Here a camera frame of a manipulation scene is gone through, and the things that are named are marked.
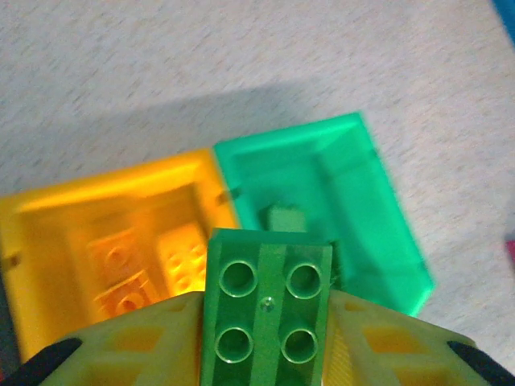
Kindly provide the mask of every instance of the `white carpet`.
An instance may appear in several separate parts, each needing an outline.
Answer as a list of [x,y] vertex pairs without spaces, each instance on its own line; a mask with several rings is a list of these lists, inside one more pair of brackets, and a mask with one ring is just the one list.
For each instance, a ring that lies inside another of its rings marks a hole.
[[421,317],[515,372],[515,54],[487,0],[0,4],[0,194],[362,110],[439,283]]

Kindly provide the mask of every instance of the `red object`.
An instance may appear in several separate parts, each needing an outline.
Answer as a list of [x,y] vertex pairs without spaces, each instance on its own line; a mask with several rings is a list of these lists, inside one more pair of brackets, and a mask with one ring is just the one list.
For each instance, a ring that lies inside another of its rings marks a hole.
[[515,240],[506,241],[506,249],[508,249],[508,253],[515,264]]

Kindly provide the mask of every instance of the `yellow plastic piece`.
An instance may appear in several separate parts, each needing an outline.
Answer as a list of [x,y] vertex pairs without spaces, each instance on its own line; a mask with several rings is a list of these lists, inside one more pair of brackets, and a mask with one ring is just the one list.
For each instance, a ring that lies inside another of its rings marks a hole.
[[82,345],[41,386],[196,386],[203,300],[184,294],[69,335]]
[[211,150],[0,199],[0,265],[22,359],[203,290],[207,239],[236,227]]
[[324,386],[488,386],[447,341],[469,338],[344,292],[331,292]]

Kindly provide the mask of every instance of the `translucent green lego bin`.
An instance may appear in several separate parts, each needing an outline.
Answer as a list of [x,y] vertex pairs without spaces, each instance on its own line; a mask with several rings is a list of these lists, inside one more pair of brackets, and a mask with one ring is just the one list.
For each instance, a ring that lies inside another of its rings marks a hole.
[[434,282],[361,115],[215,145],[243,228],[266,229],[271,205],[294,206],[307,231],[335,241],[335,287],[415,316]]

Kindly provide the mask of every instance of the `green lego brick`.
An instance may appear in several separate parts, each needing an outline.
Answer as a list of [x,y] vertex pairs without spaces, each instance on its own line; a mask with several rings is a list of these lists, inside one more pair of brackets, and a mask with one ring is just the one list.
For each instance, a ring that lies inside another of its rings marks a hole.
[[221,229],[209,242],[200,385],[320,385],[332,246]]
[[310,234],[338,243],[335,288],[420,311],[434,283],[359,113],[220,142],[215,152],[244,229],[267,229],[262,212],[276,203],[297,207]]
[[266,210],[266,230],[273,232],[305,232],[306,216],[297,207],[272,205]]

